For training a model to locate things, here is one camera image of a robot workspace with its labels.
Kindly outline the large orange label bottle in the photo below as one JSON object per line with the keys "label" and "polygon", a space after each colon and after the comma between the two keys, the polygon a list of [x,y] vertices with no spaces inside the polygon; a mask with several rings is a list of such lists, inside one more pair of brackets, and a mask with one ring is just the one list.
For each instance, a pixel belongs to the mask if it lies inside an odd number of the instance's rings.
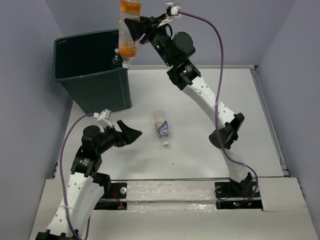
{"label": "large orange label bottle", "polygon": [[122,67],[129,69],[137,53],[136,42],[133,41],[125,19],[139,20],[141,4],[133,0],[121,0],[119,8],[118,53],[122,58]]}

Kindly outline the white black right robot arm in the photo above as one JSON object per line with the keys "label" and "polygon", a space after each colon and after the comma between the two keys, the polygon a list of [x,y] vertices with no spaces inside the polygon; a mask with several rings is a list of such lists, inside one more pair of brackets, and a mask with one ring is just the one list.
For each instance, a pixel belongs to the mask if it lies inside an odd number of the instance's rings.
{"label": "white black right robot arm", "polygon": [[171,26],[163,14],[159,17],[141,17],[139,20],[125,18],[133,41],[144,45],[150,43],[163,62],[170,67],[167,75],[171,82],[192,98],[215,126],[209,141],[218,148],[229,172],[229,182],[218,188],[226,198],[246,195],[251,189],[252,174],[243,163],[239,153],[232,148],[238,140],[238,131],[245,120],[242,113],[234,113],[223,104],[207,85],[201,72],[192,64],[190,57],[196,49],[186,32],[167,32]]}

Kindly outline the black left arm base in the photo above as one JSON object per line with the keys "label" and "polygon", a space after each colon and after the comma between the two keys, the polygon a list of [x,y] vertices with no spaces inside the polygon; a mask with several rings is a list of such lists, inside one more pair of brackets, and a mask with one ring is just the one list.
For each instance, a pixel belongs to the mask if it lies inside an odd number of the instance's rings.
{"label": "black left arm base", "polygon": [[110,190],[100,198],[94,210],[122,211],[127,209],[126,182],[111,182]]}

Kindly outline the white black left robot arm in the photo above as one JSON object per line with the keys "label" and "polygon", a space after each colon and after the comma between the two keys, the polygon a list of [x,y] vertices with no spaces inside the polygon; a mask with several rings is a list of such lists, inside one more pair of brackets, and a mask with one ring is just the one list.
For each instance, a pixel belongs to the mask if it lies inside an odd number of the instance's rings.
{"label": "white black left robot arm", "polygon": [[120,130],[113,125],[100,129],[87,126],[81,137],[81,146],[70,168],[68,181],[62,176],[61,203],[44,232],[38,232],[38,240],[85,240],[89,235],[91,214],[101,198],[110,194],[111,178],[98,170],[102,154],[112,147],[121,148],[135,142],[142,132],[117,121]]}

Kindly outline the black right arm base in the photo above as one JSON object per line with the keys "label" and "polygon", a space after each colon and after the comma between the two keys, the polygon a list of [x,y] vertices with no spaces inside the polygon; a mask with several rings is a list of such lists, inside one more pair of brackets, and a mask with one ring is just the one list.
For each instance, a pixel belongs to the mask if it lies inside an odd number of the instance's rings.
{"label": "black right arm base", "polygon": [[241,182],[232,179],[214,184],[217,210],[263,209],[257,182],[250,173]]}

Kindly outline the dark green plastic bin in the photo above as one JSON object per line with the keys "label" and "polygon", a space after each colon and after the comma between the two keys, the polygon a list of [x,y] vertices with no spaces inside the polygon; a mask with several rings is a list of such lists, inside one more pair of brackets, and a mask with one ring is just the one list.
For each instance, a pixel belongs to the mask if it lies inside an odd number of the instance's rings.
{"label": "dark green plastic bin", "polygon": [[86,114],[132,107],[128,70],[115,60],[118,29],[58,38],[53,44],[53,80]]}

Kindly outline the clear bottle white blue label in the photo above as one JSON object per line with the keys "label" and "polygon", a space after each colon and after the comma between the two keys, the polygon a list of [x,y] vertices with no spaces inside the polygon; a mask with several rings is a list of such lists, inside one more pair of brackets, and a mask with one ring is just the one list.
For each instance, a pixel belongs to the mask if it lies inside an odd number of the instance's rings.
{"label": "clear bottle white blue label", "polygon": [[157,137],[161,140],[164,147],[169,146],[169,125],[167,115],[164,110],[156,110],[153,112],[154,126]]}

